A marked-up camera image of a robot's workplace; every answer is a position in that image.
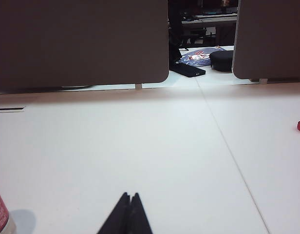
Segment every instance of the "white desk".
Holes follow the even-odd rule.
[[[267,233],[199,87],[28,96],[0,114],[18,234],[94,234],[124,191],[154,234]]]
[[[202,86],[272,234],[300,234],[300,83]]]

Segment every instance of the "blue plastic bag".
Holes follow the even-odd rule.
[[[195,50],[183,55],[183,57],[178,61],[187,65],[201,67],[210,66],[209,55],[212,52],[225,50],[219,46],[216,47],[205,47],[203,49]]]

